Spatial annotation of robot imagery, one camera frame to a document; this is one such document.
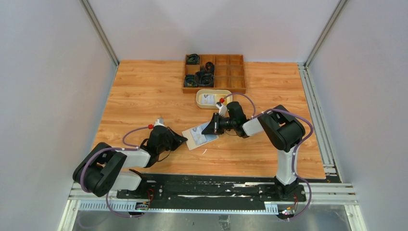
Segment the pale blue VIP card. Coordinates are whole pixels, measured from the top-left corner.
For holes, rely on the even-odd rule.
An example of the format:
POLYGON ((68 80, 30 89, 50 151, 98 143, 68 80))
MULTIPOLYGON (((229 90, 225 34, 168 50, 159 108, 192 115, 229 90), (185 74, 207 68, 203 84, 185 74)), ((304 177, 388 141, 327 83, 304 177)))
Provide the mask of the pale blue VIP card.
POLYGON ((202 128, 200 126, 191 128, 190 134, 196 145, 202 145, 209 141, 206 135, 202 135, 202 128))

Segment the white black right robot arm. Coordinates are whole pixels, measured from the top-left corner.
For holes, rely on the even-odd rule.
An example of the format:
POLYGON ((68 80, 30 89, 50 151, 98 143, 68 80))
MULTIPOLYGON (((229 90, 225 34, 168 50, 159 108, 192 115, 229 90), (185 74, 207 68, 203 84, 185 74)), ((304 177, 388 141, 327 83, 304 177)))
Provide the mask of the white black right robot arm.
POLYGON ((298 145, 306 134, 304 126, 283 105, 278 105, 252 119, 246 117, 239 102, 232 101, 226 106, 217 103, 217 106, 219 112, 213 114, 202 134, 221 135, 227 130, 233 130, 238 137, 245 139, 264 132, 278 150, 275 195, 279 200, 287 201, 293 196, 298 185, 295 160, 298 145))

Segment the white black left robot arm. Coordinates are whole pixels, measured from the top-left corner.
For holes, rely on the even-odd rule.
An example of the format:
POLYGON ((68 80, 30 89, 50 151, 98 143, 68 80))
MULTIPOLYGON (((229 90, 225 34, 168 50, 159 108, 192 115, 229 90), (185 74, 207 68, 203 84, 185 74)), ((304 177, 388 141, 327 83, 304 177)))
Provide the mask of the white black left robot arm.
POLYGON ((147 194, 147 185, 139 173, 123 169, 130 167, 149 168, 160 161, 160 154, 175 151, 188 141, 171 128, 162 124, 148 125, 150 135, 140 145, 113 147, 98 143, 75 168, 72 178, 86 193, 97 197, 111 190, 128 190, 136 199, 147 194))

